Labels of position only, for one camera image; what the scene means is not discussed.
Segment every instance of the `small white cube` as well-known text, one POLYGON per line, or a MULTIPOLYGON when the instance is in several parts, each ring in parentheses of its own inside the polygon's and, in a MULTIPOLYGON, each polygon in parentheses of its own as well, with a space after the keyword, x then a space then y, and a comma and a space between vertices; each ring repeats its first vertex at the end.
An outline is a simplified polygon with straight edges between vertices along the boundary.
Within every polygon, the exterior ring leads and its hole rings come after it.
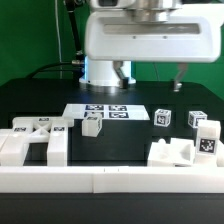
POLYGON ((167 127, 171 120, 171 110, 158 109, 154 116, 154 125, 167 127))
POLYGON ((207 114, 205 114, 203 111, 189 111, 188 124, 192 128, 198 128, 198 121, 207 120, 207 117, 207 114))
POLYGON ((82 136, 97 137, 102 129, 102 114, 88 114, 82 121, 82 136))

